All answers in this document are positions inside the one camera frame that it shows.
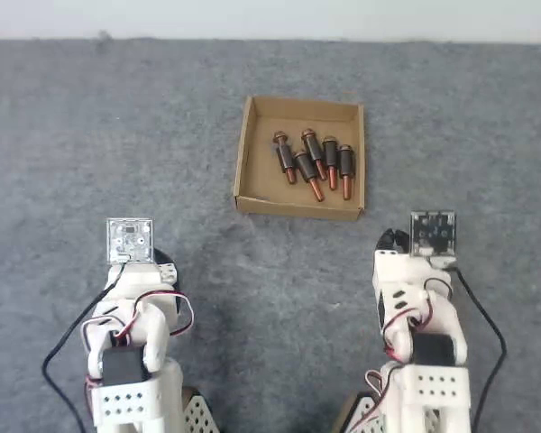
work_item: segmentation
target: gray carpet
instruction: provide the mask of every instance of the gray carpet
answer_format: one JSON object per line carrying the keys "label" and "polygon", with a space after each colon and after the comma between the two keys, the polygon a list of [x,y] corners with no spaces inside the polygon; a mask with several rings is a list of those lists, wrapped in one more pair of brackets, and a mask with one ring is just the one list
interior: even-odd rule
{"label": "gray carpet", "polygon": [[[247,95],[366,105],[357,223],[231,206]],[[327,432],[385,361],[372,249],[452,207],[510,359],[482,432],[541,432],[541,47],[0,42],[0,432],[75,432],[41,359],[105,281],[105,218],[155,218],[197,325],[170,353],[234,432]],[[474,400],[499,353],[458,290]],[[74,335],[52,366],[86,418]]]}

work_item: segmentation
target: copper screw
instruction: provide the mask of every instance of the copper screw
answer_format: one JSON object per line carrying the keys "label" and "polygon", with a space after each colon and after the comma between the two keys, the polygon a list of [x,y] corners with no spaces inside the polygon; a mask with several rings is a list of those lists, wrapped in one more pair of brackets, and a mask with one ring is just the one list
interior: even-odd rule
{"label": "copper screw", "polygon": [[287,173],[287,180],[289,181],[289,184],[294,185],[297,183],[297,174],[293,169],[286,169],[285,173]]}
{"label": "copper screw", "polygon": [[323,160],[321,157],[317,158],[317,156],[319,156],[322,151],[320,146],[318,145],[318,141],[316,140],[315,131],[308,128],[303,131],[301,138],[303,142],[307,145],[307,150],[314,159],[316,170],[318,171],[318,177],[321,178],[321,180],[326,180],[326,170],[325,165],[323,164]]}
{"label": "copper screw", "polygon": [[323,149],[325,151],[325,163],[328,167],[328,186],[334,191],[336,190],[336,177],[337,177],[337,147],[338,141],[332,135],[328,135],[323,140]]}
{"label": "copper screw", "polygon": [[308,183],[310,183],[310,188],[312,188],[313,192],[315,193],[316,201],[323,201],[325,199],[325,196],[323,195],[323,191],[321,191],[321,188],[318,186],[316,178],[309,179]]}
{"label": "copper screw", "polygon": [[339,174],[343,179],[343,198],[350,200],[353,194],[353,176],[354,176],[354,153],[351,146],[341,146],[339,148]]}
{"label": "copper screw", "polygon": [[308,153],[297,152],[295,153],[294,158],[295,162],[298,165],[298,169],[300,170],[300,174],[302,175],[305,182],[308,183],[310,185],[310,188],[313,190],[316,201],[323,201],[325,199],[325,196],[323,195],[323,191],[321,191],[321,188],[318,185],[318,181],[316,180],[316,167],[310,160]]}
{"label": "copper screw", "polygon": [[331,191],[336,189],[336,167],[328,168],[328,186]]}
{"label": "copper screw", "polygon": [[[274,137],[272,138],[272,141],[274,141],[279,146],[279,148],[277,149],[277,154],[279,155],[281,167],[284,167],[284,164],[287,163],[287,161],[285,161],[285,157],[290,158],[290,163],[292,163],[292,157],[290,156],[290,147],[287,144],[288,138],[289,137],[282,131],[277,131],[276,133],[274,133]],[[284,149],[287,154],[282,154],[280,151],[281,148]],[[290,185],[294,185],[295,183],[297,183],[297,173],[295,172],[294,165],[292,167],[284,167],[284,172],[287,175],[287,180]]]}
{"label": "copper screw", "polygon": [[351,195],[353,194],[351,189],[352,182],[350,176],[343,176],[343,198],[345,200],[350,200]]}

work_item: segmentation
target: perforated bracket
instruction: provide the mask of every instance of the perforated bracket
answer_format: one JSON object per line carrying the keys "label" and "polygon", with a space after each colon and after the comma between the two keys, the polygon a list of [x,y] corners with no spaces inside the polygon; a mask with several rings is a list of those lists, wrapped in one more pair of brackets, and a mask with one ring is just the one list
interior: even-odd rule
{"label": "perforated bracket", "polygon": [[410,364],[397,379],[405,404],[438,409],[471,407],[466,368]]}
{"label": "perforated bracket", "polygon": [[[354,409],[353,416],[347,423],[346,427],[346,433],[349,433],[351,431],[351,427],[354,426],[359,420],[361,420],[366,413],[371,410],[371,408],[374,406],[375,402],[372,399],[372,397],[362,397],[359,402],[356,404],[356,407]],[[384,430],[384,422],[380,416],[377,416],[380,414],[379,412],[373,413],[373,416],[376,418],[370,420],[367,423],[364,423],[359,428],[356,428],[354,430],[355,433],[385,433]]]}
{"label": "perforated bracket", "polygon": [[186,433],[219,433],[204,397],[195,395],[184,410]]}
{"label": "perforated bracket", "polygon": [[92,417],[96,427],[156,419],[163,413],[159,378],[92,390]]}

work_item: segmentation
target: red wire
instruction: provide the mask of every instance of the red wire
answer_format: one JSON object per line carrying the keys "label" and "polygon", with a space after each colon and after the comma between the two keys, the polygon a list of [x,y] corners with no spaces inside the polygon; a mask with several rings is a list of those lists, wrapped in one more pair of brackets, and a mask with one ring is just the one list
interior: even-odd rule
{"label": "red wire", "polygon": [[411,307],[410,309],[404,309],[402,310],[399,314],[395,315],[394,318],[392,318],[391,320],[389,320],[386,325],[382,328],[382,339],[383,341],[385,342],[385,345],[387,345],[388,347],[390,347],[390,344],[389,344],[389,341],[387,340],[387,337],[385,337],[385,332],[387,332],[387,329],[395,322],[395,320],[397,320],[398,318],[401,318],[403,316],[405,316],[407,313],[410,313],[411,311],[417,311],[416,308],[414,307]]}
{"label": "red wire", "polygon": [[420,325],[417,326],[417,331],[420,331],[422,329],[425,329],[425,327],[429,324],[429,322],[431,321],[431,319],[433,318],[433,304],[431,303],[431,299],[430,298],[427,298],[426,299],[426,304],[428,305],[429,307],[429,314],[428,316],[426,317],[425,321],[422,322]]}
{"label": "red wire", "polygon": [[393,368],[391,368],[389,370],[389,374],[387,375],[387,384],[385,384],[385,388],[384,390],[382,390],[381,392],[381,397],[377,400],[377,402],[375,402],[375,404],[372,406],[372,408],[370,408],[362,417],[361,419],[359,419],[357,422],[354,423],[354,425],[351,427],[351,433],[353,433],[353,431],[359,427],[359,425],[361,423],[363,423],[365,420],[370,420],[368,419],[371,414],[377,409],[379,408],[379,406],[381,405],[381,402],[382,400],[385,398],[385,396],[387,395],[387,391],[389,390],[389,387],[390,387],[390,376],[392,375],[392,373],[399,369],[399,368],[403,368],[403,365],[395,365]]}
{"label": "red wire", "polygon": [[188,307],[191,309],[192,316],[190,318],[190,321],[184,327],[180,329],[175,329],[174,331],[170,332],[169,336],[178,336],[182,334],[183,332],[187,331],[190,327],[192,327],[192,325],[194,324],[194,318],[193,318],[194,314],[192,312],[192,307],[190,307],[190,301],[188,300],[187,295],[185,295],[181,291],[175,291],[175,290],[150,290],[143,293],[138,298],[136,298],[133,305],[133,318],[131,319],[130,322],[128,322],[128,324],[123,328],[123,330],[120,331],[120,333],[116,335],[116,338],[120,339],[124,337],[124,335],[126,335],[128,332],[130,332],[130,330],[132,329],[134,325],[134,322],[136,321],[136,313],[137,313],[136,307],[138,306],[138,303],[144,298],[147,298],[152,295],[174,295],[177,297],[182,297],[182,299],[184,299],[188,303]]}

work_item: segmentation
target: circuit board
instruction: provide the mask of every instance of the circuit board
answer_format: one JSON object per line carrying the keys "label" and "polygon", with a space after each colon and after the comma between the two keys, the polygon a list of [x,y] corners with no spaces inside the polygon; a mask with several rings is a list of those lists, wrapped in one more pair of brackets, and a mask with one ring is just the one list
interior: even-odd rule
{"label": "circuit board", "polygon": [[414,256],[454,257],[456,215],[452,210],[411,212],[410,254]]}

